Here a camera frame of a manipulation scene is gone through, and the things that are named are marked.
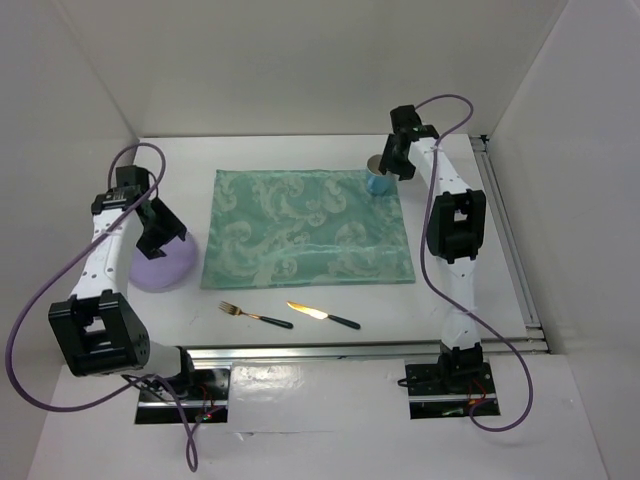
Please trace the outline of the lilac plastic plate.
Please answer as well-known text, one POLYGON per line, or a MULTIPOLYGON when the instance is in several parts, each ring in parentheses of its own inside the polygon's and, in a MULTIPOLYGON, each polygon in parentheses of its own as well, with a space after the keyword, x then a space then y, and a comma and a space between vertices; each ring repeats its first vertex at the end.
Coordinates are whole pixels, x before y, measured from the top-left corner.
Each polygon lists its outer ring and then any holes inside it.
POLYGON ((198 259, 198 246, 188 233, 189 251, 186 255, 166 255, 148 260, 137 249, 132 257, 130 283, 145 292, 163 292, 174 289, 194 269, 198 259))

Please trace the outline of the light blue mug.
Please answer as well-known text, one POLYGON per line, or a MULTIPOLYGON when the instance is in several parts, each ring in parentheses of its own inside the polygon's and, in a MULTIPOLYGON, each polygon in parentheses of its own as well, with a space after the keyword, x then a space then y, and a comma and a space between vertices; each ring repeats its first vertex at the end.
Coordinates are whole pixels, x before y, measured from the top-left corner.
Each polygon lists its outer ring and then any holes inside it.
POLYGON ((391 173, 380 170, 382 156, 371 156, 366 162, 366 189, 374 196, 386 194, 394 185, 395 179, 391 173))

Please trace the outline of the teal patterned cloth napkin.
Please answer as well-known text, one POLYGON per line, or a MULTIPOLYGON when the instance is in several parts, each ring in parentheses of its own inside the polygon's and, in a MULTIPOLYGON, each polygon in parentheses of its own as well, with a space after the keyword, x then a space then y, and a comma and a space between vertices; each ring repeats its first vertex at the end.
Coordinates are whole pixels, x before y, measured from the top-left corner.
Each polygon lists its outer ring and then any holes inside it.
POLYGON ((363 170, 219 170, 201 288, 410 284, 398 191, 363 170))

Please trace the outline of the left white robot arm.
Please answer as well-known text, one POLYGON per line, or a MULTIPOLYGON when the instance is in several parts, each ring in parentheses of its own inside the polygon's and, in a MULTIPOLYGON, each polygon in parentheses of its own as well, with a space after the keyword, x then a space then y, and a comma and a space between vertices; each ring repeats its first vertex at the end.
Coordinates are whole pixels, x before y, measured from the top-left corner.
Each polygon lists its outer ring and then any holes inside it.
POLYGON ((195 267, 198 250, 186 226, 159 198, 144 199, 151 173, 116 170, 116 184, 91 205, 97 247, 87 256, 69 298, 49 308, 48 319, 71 373, 158 375, 176 399, 196 390, 186 350, 151 340, 128 300, 130 285, 163 293, 195 267))

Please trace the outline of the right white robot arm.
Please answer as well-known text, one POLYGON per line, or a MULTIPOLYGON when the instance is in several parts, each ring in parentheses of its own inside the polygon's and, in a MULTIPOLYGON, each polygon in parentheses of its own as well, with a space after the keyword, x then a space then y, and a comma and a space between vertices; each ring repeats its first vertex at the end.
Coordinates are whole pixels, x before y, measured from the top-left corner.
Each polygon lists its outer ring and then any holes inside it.
POLYGON ((483 366, 475 313, 474 272, 484 242, 486 195, 462 179, 439 145, 439 134, 422 123, 413 105, 390 112, 392 133, 385 144, 380 170, 400 180, 420 174, 427 184, 421 253, 430 254, 439 269, 436 294, 449 304, 443 323, 440 354, 433 374, 408 378, 409 387, 438 385, 460 391, 483 366))

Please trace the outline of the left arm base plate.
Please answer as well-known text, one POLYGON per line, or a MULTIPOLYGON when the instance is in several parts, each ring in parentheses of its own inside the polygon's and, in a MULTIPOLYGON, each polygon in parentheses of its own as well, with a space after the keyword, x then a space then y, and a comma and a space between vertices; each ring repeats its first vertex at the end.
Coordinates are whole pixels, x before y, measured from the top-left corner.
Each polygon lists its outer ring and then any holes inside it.
MULTIPOLYGON (((188 383, 175 382, 173 389, 190 424, 222 424, 228 421, 231 365, 196 369, 188 383)), ((145 380, 136 386, 138 400, 136 425, 170 425, 182 422, 169 391, 158 380, 145 380)))

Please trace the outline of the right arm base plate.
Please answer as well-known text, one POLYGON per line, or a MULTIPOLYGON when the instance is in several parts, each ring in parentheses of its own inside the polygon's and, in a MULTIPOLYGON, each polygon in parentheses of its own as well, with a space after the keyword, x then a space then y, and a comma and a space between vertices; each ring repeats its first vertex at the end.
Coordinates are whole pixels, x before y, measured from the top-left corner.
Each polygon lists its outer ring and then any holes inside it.
POLYGON ((407 364, 405 377, 397 385, 407 390, 410 418, 436 419, 475 416, 499 416, 500 407, 490 365, 485 362, 479 373, 446 383, 435 364, 407 364))

